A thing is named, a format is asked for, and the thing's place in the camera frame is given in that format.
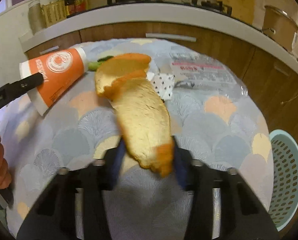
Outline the black gas stove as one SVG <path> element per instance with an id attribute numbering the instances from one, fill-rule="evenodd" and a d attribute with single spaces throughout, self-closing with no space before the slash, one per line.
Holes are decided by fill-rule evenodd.
<path id="1" fill-rule="evenodd" d="M 224 4 L 222 1 L 211 2 L 208 0 L 183 0 L 180 2 L 174 2 L 174 1 L 166 1 L 166 0 L 107 0 L 106 5 L 102 5 L 100 7 L 93 8 L 93 9 L 87 9 L 82 12 L 75 12 L 72 15 L 67 16 L 67 18 L 71 18 L 91 10 L 118 6 L 118 5 L 139 4 L 139 3 L 166 3 L 166 4 L 184 5 L 184 6 L 204 9 L 207 11 L 216 12 L 221 15 L 232 17 L 232 7 Z"/>

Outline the yellow storage basket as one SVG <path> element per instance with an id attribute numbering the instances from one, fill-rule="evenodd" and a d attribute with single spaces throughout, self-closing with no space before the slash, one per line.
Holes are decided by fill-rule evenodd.
<path id="1" fill-rule="evenodd" d="M 65 14 L 64 0 L 42 5 L 42 11 L 45 16 L 46 27 L 50 27 L 67 18 Z"/>

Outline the orange paper cup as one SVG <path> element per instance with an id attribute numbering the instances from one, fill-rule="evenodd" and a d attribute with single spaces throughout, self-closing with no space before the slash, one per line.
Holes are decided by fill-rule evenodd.
<path id="1" fill-rule="evenodd" d="M 22 79 L 41 73 L 43 83 L 27 94 L 40 115 L 88 70 L 86 53 L 75 47 L 56 51 L 19 64 Z"/>

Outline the brown rice cooker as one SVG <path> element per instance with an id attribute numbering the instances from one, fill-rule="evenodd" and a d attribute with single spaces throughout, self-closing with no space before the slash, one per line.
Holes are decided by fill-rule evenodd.
<path id="1" fill-rule="evenodd" d="M 266 5 L 261 32 L 291 53 L 297 41 L 298 25 L 285 11 Z"/>

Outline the patterned tablecloth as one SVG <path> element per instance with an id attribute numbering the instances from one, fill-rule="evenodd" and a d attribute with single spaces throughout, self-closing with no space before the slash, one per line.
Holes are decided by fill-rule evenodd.
<path id="1" fill-rule="evenodd" d="M 149 79 L 165 94 L 171 132 L 181 148 L 209 167 L 235 167 L 267 209 L 273 157 L 266 121 L 248 90 L 223 60 L 164 40 L 81 44 L 89 61 L 124 53 L 150 56 Z M 11 102 L 0 123 L 14 201 L 5 212 L 13 237 L 55 172 L 101 158 L 119 140 L 108 100 L 95 92 L 94 73 L 78 79 L 40 115 L 27 95 Z M 174 174 L 159 178 L 125 155 L 117 187 L 105 193 L 113 239 L 183 239 L 193 195 Z"/>

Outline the light blue trash basket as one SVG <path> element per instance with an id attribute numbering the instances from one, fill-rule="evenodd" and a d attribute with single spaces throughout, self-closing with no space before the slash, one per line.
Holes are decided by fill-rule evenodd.
<path id="1" fill-rule="evenodd" d="M 281 129 L 270 133 L 273 154 L 273 191 L 269 214 L 278 231 L 283 230 L 298 209 L 298 144 Z"/>

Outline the green leafy vegetable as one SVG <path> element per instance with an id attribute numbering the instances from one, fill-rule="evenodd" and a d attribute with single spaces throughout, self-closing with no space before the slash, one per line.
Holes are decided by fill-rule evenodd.
<path id="1" fill-rule="evenodd" d="M 101 64 L 103 64 L 105 61 L 107 61 L 111 58 L 113 58 L 113 56 L 107 56 L 107 57 L 100 58 L 97 61 L 89 62 L 88 70 L 91 72 L 97 71 L 97 69 L 101 66 Z"/>

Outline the wooden base cabinets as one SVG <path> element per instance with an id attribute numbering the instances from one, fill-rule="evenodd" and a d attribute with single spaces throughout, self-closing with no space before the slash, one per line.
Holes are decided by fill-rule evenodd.
<path id="1" fill-rule="evenodd" d="M 298 143 L 298 74 L 256 46 L 230 35 L 190 25 L 156 22 L 117 23 L 87 28 L 54 38 L 32 49 L 33 59 L 50 46 L 87 46 L 94 60 L 102 55 L 144 53 L 152 58 L 174 52 L 207 55 L 229 67 L 248 88 L 248 96 L 231 100 L 217 93 L 175 90 L 166 106 L 172 133 L 182 148 L 213 168 L 234 166 L 265 207 L 273 191 L 273 155 L 269 133 L 282 129 Z M 33 202 L 51 175 L 63 164 L 80 168 L 118 141 L 118 128 L 107 100 L 95 94 L 91 75 L 79 79 L 44 118 L 28 118 L 34 146 L 23 149 L 28 161 L 18 187 L 19 211 Z"/>

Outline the clear printed plastic bag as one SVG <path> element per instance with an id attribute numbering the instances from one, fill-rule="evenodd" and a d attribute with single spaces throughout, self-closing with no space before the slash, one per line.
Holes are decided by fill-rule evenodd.
<path id="1" fill-rule="evenodd" d="M 248 96 L 248 89 L 220 61 L 194 52 L 169 54 L 168 70 L 174 75 L 174 87 L 217 93 L 231 100 Z"/>

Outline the polka dot paper wrapper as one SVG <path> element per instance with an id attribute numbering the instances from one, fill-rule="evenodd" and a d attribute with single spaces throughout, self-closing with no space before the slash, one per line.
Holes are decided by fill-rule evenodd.
<path id="1" fill-rule="evenodd" d="M 148 72 L 147 80 L 150 81 L 154 90 L 163 101 L 170 100 L 173 96 L 174 75 L 165 73 Z"/>

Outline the bread slice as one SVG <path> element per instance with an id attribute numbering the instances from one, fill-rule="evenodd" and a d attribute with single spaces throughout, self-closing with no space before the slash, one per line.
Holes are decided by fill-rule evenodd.
<path id="1" fill-rule="evenodd" d="M 95 72 L 97 96 L 106 97 L 105 89 L 122 77 L 146 77 L 151 57 L 141 53 L 126 53 L 107 59 Z"/>
<path id="2" fill-rule="evenodd" d="M 174 142 L 168 110 L 143 77 L 119 78 L 105 89 L 128 153 L 161 177 L 173 170 Z"/>

